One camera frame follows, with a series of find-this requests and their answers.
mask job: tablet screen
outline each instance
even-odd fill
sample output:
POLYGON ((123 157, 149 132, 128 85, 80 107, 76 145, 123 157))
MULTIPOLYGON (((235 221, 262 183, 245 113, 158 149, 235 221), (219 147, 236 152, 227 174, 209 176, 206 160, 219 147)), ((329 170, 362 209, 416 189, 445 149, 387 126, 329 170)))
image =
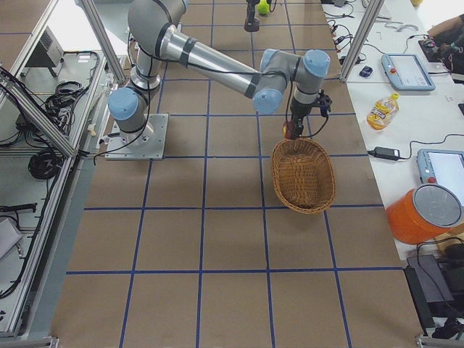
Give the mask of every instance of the tablet screen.
POLYGON ((429 86, 424 71, 414 56, 391 55, 390 58, 404 86, 429 86))
POLYGON ((449 189, 464 206, 464 158, 461 154, 429 152, 436 183, 449 189))

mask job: person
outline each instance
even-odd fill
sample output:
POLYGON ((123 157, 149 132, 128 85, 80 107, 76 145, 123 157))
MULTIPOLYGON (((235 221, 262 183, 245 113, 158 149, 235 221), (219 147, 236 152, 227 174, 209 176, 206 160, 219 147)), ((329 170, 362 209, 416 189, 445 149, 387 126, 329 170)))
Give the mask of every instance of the person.
POLYGON ((464 14, 435 25, 428 34, 440 48, 439 56, 445 67, 451 73, 464 75, 464 14))

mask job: basket rim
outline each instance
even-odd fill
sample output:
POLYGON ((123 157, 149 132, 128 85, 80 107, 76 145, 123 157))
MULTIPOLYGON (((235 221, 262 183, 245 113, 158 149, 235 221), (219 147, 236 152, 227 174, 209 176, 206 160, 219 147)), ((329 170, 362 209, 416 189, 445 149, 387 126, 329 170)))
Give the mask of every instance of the basket rim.
POLYGON ((297 212, 302 212, 304 214, 315 214, 315 213, 318 213, 318 212, 322 212, 324 210, 327 210, 330 205, 332 204, 332 202, 334 201, 335 199, 335 193, 336 193, 336 184, 335 184, 335 175, 334 175, 334 169, 332 167, 332 163, 331 163, 331 160, 330 160, 330 157, 327 153, 327 151, 317 142, 317 141, 314 141, 312 139, 308 139, 308 138, 297 138, 295 140, 291 140, 291 139, 282 139, 281 141, 279 141, 275 147, 274 147, 274 150, 273 150, 273 153, 272 153, 272 156, 271 156, 271 159, 272 159, 272 174, 273 174, 273 186, 274 186, 274 192, 275 194, 277 195, 277 197, 279 198, 279 200, 285 205, 287 206, 288 208, 294 210, 294 211, 297 211, 297 212), (277 159, 276 159, 276 151, 278 149, 280 149, 280 147, 283 145, 283 144, 287 144, 288 142, 291 142, 291 141, 304 141, 304 142, 307 142, 313 146, 315 146, 320 152, 321 154, 324 156, 324 158, 326 159, 326 162, 328 163, 328 168, 329 168, 329 171, 330 173, 328 173, 328 175, 330 176, 330 180, 331 180, 331 183, 332 183, 332 190, 331 190, 331 196, 329 197, 329 199, 327 200, 327 202, 325 204, 323 204, 322 206, 319 206, 317 208, 302 208, 302 207, 299 207, 291 202, 289 202, 282 194, 282 190, 281 190, 281 187, 280 185, 278 185, 278 183, 276 183, 276 181, 278 180, 278 177, 279 177, 279 173, 278 173, 278 166, 276 165, 278 163, 277 159))

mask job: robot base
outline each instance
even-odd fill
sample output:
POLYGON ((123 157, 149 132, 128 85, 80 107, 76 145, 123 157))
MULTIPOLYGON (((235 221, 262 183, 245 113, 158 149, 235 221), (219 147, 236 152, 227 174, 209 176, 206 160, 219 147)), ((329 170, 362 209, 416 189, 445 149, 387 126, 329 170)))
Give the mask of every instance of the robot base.
MULTIPOLYGON (((107 160, 162 160, 165 151, 165 140, 167 131, 168 114, 150 114, 148 122, 152 124, 154 136, 144 145, 129 149, 124 147, 117 152, 105 154, 107 160)), ((113 133, 119 132, 119 127, 115 123, 113 133)), ((124 146, 121 137, 111 138, 108 143, 108 150, 112 151, 124 146)))

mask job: orange container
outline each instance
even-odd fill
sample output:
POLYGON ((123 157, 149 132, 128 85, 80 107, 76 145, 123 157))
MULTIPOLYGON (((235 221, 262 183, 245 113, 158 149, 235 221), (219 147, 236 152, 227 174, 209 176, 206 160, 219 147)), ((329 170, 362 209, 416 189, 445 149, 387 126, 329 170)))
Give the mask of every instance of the orange container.
POLYGON ((440 185, 426 184, 408 191, 386 208, 393 236, 419 244, 448 232, 463 216, 457 197, 440 185))

